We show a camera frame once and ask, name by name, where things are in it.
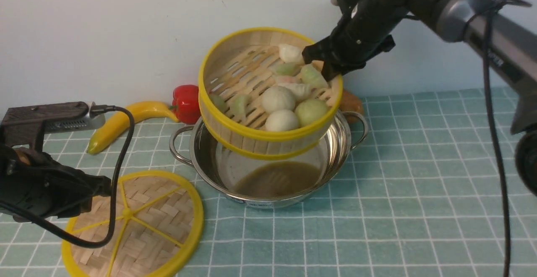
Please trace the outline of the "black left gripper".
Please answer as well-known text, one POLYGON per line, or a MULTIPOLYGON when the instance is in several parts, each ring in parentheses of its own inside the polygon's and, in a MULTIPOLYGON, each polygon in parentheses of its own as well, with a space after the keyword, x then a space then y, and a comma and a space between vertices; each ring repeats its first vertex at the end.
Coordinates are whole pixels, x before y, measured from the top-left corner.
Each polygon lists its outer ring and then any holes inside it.
POLYGON ((109 197, 112 181, 56 162, 48 153, 1 146, 1 203, 41 218, 90 212, 93 198, 109 197))

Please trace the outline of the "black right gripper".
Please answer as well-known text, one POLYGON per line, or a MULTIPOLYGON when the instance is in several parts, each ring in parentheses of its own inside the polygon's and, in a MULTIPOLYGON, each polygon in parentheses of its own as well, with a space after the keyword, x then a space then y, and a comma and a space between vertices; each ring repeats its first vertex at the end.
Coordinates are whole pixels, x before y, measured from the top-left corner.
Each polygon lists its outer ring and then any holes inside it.
POLYGON ((329 37, 303 49, 303 61, 323 62, 321 75, 326 81, 345 76, 349 69, 363 68, 368 60, 394 47, 389 37, 408 17, 407 1, 358 0, 329 37))

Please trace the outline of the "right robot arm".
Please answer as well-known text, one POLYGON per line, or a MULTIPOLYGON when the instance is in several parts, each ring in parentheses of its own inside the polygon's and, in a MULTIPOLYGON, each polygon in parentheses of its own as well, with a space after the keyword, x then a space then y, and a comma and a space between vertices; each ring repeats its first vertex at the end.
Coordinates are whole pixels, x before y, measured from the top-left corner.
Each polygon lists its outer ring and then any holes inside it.
POLYGON ((343 11, 329 36, 307 46, 306 63, 322 61, 325 80, 362 69, 394 47, 391 32, 408 13, 445 42, 465 42, 519 97, 511 134, 523 133, 516 146, 516 170, 536 193, 536 36, 499 14, 505 5, 531 7, 524 0, 358 0, 343 11))

